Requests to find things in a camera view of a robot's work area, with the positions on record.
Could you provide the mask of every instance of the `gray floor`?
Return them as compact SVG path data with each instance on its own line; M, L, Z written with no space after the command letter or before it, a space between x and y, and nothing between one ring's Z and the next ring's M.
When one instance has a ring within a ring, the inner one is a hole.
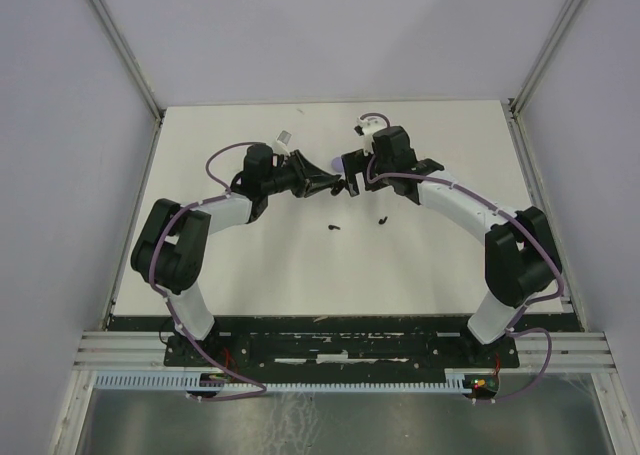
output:
M504 392L526 378L503 376ZM225 403L98 390L79 454L612 454L589 376L547 378L521 399L273 394Z

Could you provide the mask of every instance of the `wall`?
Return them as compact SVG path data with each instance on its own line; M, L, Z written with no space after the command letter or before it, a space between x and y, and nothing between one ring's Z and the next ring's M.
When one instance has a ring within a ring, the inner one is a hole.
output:
M590 326L640 419L638 0L591 0L524 121Z
M84 0L0 0L0 446L46 453L152 120Z
M156 98L513 97L564 0L107 0Z

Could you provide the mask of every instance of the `black joint cover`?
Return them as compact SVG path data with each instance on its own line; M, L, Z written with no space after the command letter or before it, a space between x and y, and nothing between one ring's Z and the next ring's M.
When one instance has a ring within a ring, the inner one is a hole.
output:
M545 214L536 207L517 212L520 222L540 243L558 270L562 264ZM544 290L553 272L522 233L507 222L494 225L485 235L485 280L491 293L505 305L519 307Z
M149 268L160 235L180 210L180 204L167 199L156 201L131 253L131 268L149 283ZM173 244L165 241L156 263L157 284L179 294L193 285L202 268L202 260L209 235L211 216L198 210L184 213L169 235L178 235Z

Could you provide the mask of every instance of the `white arm segment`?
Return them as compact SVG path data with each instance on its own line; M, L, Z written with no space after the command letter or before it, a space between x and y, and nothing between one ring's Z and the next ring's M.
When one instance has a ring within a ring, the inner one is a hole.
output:
M446 170L435 172L433 176L457 183L453 175ZM420 205L431 208L449 218L483 245L484 236L491 230L491 227L505 222L492 210L468 195L439 183L421 182L418 185L418 194ZM509 215L516 216L515 210L512 208L499 207ZM487 292L478 311L469 319L469 330L480 343L486 345L502 336L517 311L518 308L504 305L491 292Z
M232 193L226 200L203 205L197 210L211 215L211 235L225 228L247 223L251 215L251 201L242 195ZM184 327L196 340L202 340L209 334L215 320L204 303L198 282L180 295L169 293L169 300Z

